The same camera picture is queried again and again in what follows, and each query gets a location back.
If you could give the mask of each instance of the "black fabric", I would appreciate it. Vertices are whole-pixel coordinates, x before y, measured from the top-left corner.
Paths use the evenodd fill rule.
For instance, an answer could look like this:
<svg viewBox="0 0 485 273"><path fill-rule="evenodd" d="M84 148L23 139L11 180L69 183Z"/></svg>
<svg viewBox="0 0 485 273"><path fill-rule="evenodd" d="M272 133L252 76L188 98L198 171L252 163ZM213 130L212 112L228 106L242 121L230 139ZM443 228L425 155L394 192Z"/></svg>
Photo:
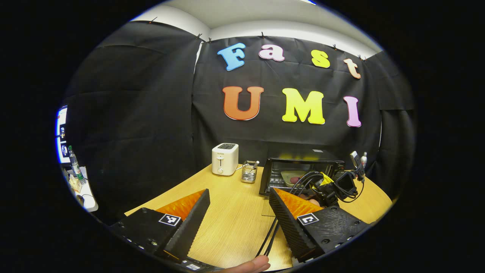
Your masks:
<svg viewBox="0 0 485 273"><path fill-rule="evenodd" d="M226 71L226 62L217 52L242 42L245 64ZM275 44L283 48L285 60L277 62L259 57L264 44ZM329 68L313 65L312 50L328 54ZM359 67L361 79L349 72L344 59L350 58ZM199 167L210 164L211 149L221 142L240 145L239 162L259 160L264 164L267 152L287 147L323 149L345 160L352 168L349 154L356 150L360 155L368 152L370 161L375 160L379 145L380 113L378 94L370 89L370 76L365 63L347 52L334 50L327 45L285 37L236 37L212 41L202 45L195 68L194 79L194 131L196 156ZM226 86L240 86L239 109L249 108L249 86L264 88L261 93L260 110L251 120L232 120L224 114ZM284 88L297 89L304 100L311 91L323 93L323 117L325 124L285 122L286 111ZM344 96L358 98L357 103L361 127L347 125L348 109Z"/></svg>
<svg viewBox="0 0 485 273"><path fill-rule="evenodd" d="M190 111L200 42L173 26L130 22L74 75L66 134L105 223L197 171Z"/></svg>
<svg viewBox="0 0 485 273"><path fill-rule="evenodd" d="M231 71L217 55L221 49L236 43L246 45L245 64ZM283 48L285 60L262 59L258 52L264 44ZM313 65L311 51L328 55L329 68ZM361 79L349 72L344 59L357 64ZM239 86L239 109L250 106L249 86L264 88L260 110L251 120L233 120L224 114L226 86ZM304 100L309 92L323 93L325 124L285 122L284 88L297 89ZM361 127L349 127L344 96L358 99ZM368 152L368 174L394 199L406 180L414 155L414 104L409 84L391 59L380 52L367 61L335 50L333 47L285 37L235 37L203 43L195 68L193 126L196 158L199 168L211 163L211 149L221 142L238 143L239 163L259 160L264 164L268 151L286 148L327 150L353 165L352 151Z"/></svg>

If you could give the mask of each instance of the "white ceiling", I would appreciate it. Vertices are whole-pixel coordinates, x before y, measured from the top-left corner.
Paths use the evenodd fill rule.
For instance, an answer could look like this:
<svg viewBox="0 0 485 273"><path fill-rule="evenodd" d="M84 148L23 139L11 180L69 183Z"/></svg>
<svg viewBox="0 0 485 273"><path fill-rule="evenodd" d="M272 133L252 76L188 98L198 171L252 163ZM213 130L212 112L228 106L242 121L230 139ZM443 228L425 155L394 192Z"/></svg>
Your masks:
<svg viewBox="0 0 485 273"><path fill-rule="evenodd" d="M376 52L382 50L370 37L340 16L299 0L171 0L163 5L178 8L211 29L246 21L294 21L331 29Z"/></svg>

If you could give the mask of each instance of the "green bottle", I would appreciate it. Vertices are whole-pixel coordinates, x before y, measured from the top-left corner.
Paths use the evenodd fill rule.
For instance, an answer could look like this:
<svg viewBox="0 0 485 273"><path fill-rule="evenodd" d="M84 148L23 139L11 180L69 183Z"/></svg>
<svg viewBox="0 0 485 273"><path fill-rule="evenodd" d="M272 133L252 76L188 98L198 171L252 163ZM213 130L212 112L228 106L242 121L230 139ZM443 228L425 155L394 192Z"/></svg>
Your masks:
<svg viewBox="0 0 485 273"><path fill-rule="evenodd" d="M86 179L84 178L84 176L81 173L81 170L79 169L78 159L76 158L76 155L72 151L71 145L69 145L68 150L69 150L69 160L71 160L72 171L78 177L81 185L84 185L86 184Z"/></svg>

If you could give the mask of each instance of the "white wall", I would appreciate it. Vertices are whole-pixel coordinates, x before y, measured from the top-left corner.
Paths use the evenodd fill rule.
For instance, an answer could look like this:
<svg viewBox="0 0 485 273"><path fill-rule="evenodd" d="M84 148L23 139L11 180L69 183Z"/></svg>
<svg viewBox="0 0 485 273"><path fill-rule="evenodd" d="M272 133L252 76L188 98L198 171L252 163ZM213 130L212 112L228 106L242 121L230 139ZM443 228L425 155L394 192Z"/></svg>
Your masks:
<svg viewBox="0 0 485 273"><path fill-rule="evenodd" d="M262 20L234 23L212 29L209 37L217 40L235 36L261 36L261 32L265 36L298 38L329 46L335 44L338 49L355 56L360 55L362 58L369 58L378 53L365 44L333 30L290 21Z"/></svg>
<svg viewBox="0 0 485 273"><path fill-rule="evenodd" d="M204 23L199 21L199 19L193 17L192 15L180 9L169 7L169 6L157 5L145 11L138 17L135 17L131 21L138 21L138 20L151 21L155 17L156 19L154 20L154 22L165 23L168 25L172 25L174 27L178 27L196 36L202 33L200 37L204 41L209 40L208 37L209 37L210 28L208 26L206 26Z"/></svg>

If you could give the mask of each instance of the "bottle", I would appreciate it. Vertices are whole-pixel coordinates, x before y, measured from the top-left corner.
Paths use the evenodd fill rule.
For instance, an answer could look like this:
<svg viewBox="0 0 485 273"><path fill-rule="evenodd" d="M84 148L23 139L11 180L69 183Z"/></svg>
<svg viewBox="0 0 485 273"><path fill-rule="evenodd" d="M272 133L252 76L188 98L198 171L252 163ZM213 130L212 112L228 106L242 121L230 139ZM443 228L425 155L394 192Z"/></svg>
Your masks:
<svg viewBox="0 0 485 273"><path fill-rule="evenodd" d="M364 152L364 155L360 158L360 162L362 162L362 168L365 170L365 165L367 165L367 152Z"/></svg>
<svg viewBox="0 0 485 273"><path fill-rule="evenodd" d="M78 177L81 185L84 185L86 184L86 179L84 178L84 176L81 173L81 170L79 169L78 159L76 158L76 155L72 151L71 145L69 145L68 149L69 149L69 160L71 160L72 171Z"/></svg>

